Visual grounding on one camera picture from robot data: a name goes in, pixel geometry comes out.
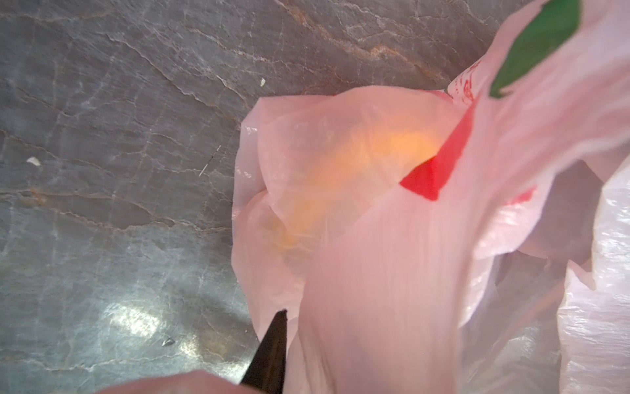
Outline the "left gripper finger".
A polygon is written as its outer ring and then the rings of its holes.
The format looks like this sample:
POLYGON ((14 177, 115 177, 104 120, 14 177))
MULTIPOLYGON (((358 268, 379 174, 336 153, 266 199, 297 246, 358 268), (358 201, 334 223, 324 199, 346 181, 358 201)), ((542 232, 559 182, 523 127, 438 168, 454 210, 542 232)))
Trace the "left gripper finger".
POLYGON ((282 394, 287 351, 287 310, 278 311, 270 323, 240 385, 268 394, 282 394))

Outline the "pink translucent plastic bag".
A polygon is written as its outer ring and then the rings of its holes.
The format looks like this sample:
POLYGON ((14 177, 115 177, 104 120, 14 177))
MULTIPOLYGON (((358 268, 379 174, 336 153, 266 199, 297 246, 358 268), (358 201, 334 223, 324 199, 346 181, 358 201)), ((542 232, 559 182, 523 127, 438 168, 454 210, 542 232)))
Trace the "pink translucent plastic bag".
MULTIPOLYGON (((535 1, 446 92, 261 98, 241 127, 232 266, 263 339, 287 310, 283 393, 456 393, 460 327, 553 179, 629 139, 629 4, 535 1), (351 131, 446 138, 340 236, 282 249, 282 195, 351 131)), ((262 393, 195 371, 115 393, 262 393)))

